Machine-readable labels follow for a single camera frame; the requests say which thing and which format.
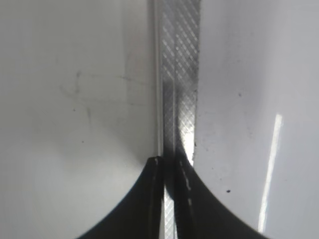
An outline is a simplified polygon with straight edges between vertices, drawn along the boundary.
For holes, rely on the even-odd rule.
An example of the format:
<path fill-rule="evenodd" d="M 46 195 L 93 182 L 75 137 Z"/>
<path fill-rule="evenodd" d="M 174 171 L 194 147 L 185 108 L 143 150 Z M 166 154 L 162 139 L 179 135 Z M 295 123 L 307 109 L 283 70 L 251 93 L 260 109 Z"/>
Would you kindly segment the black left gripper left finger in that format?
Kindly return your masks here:
<path fill-rule="evenodd" d="M 81 239 L 158 239 L 164 191 L 164 162 L 147 162 L 121 202 Z"/>

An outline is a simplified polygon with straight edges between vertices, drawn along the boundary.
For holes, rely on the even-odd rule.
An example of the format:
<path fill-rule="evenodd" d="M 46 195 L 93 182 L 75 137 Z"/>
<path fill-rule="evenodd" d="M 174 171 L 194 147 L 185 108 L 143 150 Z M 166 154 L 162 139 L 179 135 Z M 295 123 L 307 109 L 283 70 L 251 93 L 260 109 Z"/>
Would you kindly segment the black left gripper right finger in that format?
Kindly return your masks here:
<path fill-rule="evenodd" d="M 164 153 L 165 185 L 180 239 L 263 239 L 205 186 L 183 150 Z"/>

